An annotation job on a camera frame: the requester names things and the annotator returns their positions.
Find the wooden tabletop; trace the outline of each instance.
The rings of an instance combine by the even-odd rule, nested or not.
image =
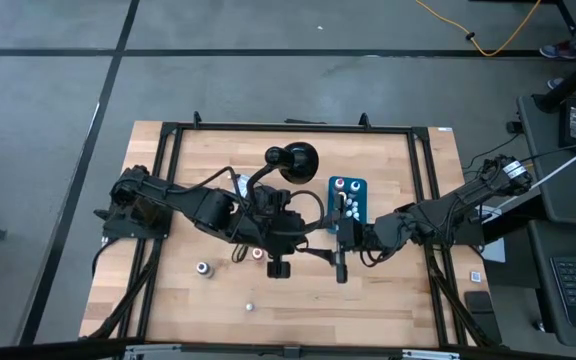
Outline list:
[[[123,168],[135,164],[152,167],[160,129],[161,122],[135,123]],[[445,194],[463,184],[455,139],[450,129],[429,128],[429,132],[439,188]],[[363,178],[368,183],[370,222],[415,200],[406,137],[392,134],[186,130],[175,182],[185,186],[198,183],[226,165],[237,173],[252,175],[264,165],[263,154],[268,147],[295,141],[309,142],[317,149],[320,163],[315,178],[295,186],[273,172],[263,178],[265,185],[312,190],[325,202],[331,176]],[[423,151],[421,143],[417,145],[424,194],[429,198]],[[167,154],[163,169],[167,169],[169,158]],[[210,186],[232,191],[226,175]],[[306,222],[318,216],[316,203],[306,196],[296,197],[289,208],[300,211]],[[335,244],[334,236],[325,230],[317,230],[308,238],[315,248],[333,248]],[[81,335],[97,329],[124,294],[134,248],[134,240],[120,240],[100,257]],[[337,284],[334,268],[311,255],[285,257],[292,264],[292,276],[277,280],[267,278],[265,262],[252,260],[250,253],[243,263],[232,263],[232,250],[232,245],[200,232],[183,215],[175,213],[170,236],[163,245],[147,340],[438,345],[423,249],[417,245],[409,242],[389,261],[374,268],[363,266],[358,255],[348,254],[347,284]],[[488,291],[483,263],[472,250],[454,246],[452,256],[462,301],[465,291]],[[215,268],[213,278],[196,273],[199,261]],[[471,282],[471,271],[480,272],[483,282]],[[253,311],[246,311],[248,303],[255,305]],[[141,300],[135,304],[129,335],[136,332]],[[452,316],[445,299],[444,316],[449,339],[454,342]]]

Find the concrete floor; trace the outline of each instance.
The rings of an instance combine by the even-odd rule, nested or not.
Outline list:
[[[114,48],[129,3],[0,0],[0,47]],[[502,43],[530,8],[428,3],[466,24],[487,48]],[[576,1],[568,5],[576,19]],[[511,48],[536,49],[567,36],[557,8],[545,5]],[[412,0],[141,0],[128,48],[470,49],[470,44]],[[108,57],[0,58],[0,227],[8,229],[0,242],[0,346],[12,344],[18,334],[109,63]],[[367,112],[374,124],[453,127],[467,164],[509,139],[504,123],[515,118],[517,96],[543,93],[546,80],[575,68],[576,63],[535,58],[124,58],[37,341],[77,336],[100,239],[92,210],[107,206],[133,121],[186,121],[197,110],[204,121],[291,117],[355,124]],[[521,138],[503,152],[528,154]],[[496,286],[491,293],[508,346],[576,356],[576,348],[531,328],[538,316],[533,294]]]

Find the yellow cable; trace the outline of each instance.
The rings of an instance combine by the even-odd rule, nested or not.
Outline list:
[[[461,30],[463,30],[466,34],[470,34],[471,32],[468,31],[468,29],[466,29],[465,27],[461,26],[460,24],[450,20],[450,19],[446,19],[445,17],[437,14],[433,9],[431,9],[428,5],[422,3],[420,0],[415,0],[417,1],[417,4],[423,6],[424,8],[426,8],[426,10],[428,10],[431,14],[435,15],[435,17],[437,17],[439,20],[447,22],[448,24],[454,25],[458,28],[460,28]],[[517,36],[517,34],[519,34],[519,32],[521,31],[521,28],[524,27],[524,25],[526,25],[526,23],[528,22],[528,20],[530,19],[530,17],[532,16],[532,14],[535,12],[535,10],[537,10],[537,7],[539,6],[539,4],[541,4],[541,0],[537,0],[537,2],[535,3],[535,5],[532,7],[532,9],[530,9],[530,12],[528,13],[528,15],[526,15],[526,18],[524,19],[524,21],[521,22],[521,24],[519,24],[519,26],[517,27],[517,29],[515,30],[514,33],[512,33],[512,35],[510,35],[510,37],[508,38],[508,40],[506,40],[506,42],[501,45],[501,47],[499,49],[497,49],[496,51],[492,52],[492,53],[487,53],[485,51],[483,51],[481,49],[481,47],[479,46],[479,44],[477,43],[477,40],[475,40],[474,37],[470,38],[470,41],[472,41],[473,45],[475,45],[475,47],[477,48],[477,50],[479,50],[479,52],[481,53],[481,55],[486,56],[486,57],[492,57],[495,56],[497,54],[499,54],[501,52],[501,50],[503,50],[508,44],[510,44],[510,42],[515,38],[515,36]]]

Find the person's foot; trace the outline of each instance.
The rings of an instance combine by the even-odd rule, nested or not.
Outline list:
[[[539,53],[548,59],[576,59],[576,49],[570,47],[570,42],[563,41],[555,45],[546,45],[539,48]]]
[[[564,81],[564,78],[554,78],[554,79],[550,79],[548,80],[548,82],[546,83],[548,85],[548,88],[550,90],[556,88],[557,86],[559,86],[559,84],[561,84]]]

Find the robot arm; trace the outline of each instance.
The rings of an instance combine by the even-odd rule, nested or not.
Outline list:
[[[494,196],[523,194],[530,190],[531,182],[532,177],[518,161],[499,155],[486,160],[474,180],[439,199],[400,207],[378,217],[374,224],[360,224],[353,218],[340,219],[338,252],[380,251],[380,256],[373,259],[376,265],[400,250],[408,239],[418,245],[440,239],[452,246],[452,232],[473,214],[476,207]],[[337,282],[346,282],[344,257],[339,256],[336,260]]]
[[[499,155],[486,160],[474,180],[436,200],[422,201],[396,209],[380,216],[374,224],[361,224],[353,218],[344,218],[343,199],[335,199],[332,217],[306,224],[301,215],[287,210],[291,193],[268,186],[254,186],[264,175],[279,169],[288,181],[303,184],[317,171],[318,156],[314,148],[305,143],[294,143],[286,148],[272,147],[266,152],[266,163],[247,183],[247,194],[242,197],[234,181],[236,194],[204,185],[219,174],[234,171],[227,167],[211,179],[184,188],[150,176],[143,166],[126,169],[110,193],[111,208],[97,211],[106,222],[104,228],[117,221],[138,228],[153,229],[170,217],[170,210],[179,211],[195,227],[231,244],[258,247],[268,252],[268,276],[290,277],[290,264],[282,256],[295,251],[309,253],[337,267],[337,281],[346,282],[345,253],[379,251],[373,264],[385,261],[411,239],[422,245],[441,239],[452,245],[452,231],[473,210],[493,196],[519,195],[530,189],[531,176],[514,158]],[[318,228],[338,225],[337,249],[324,250],[298,248],[307,242],[306,235]]]

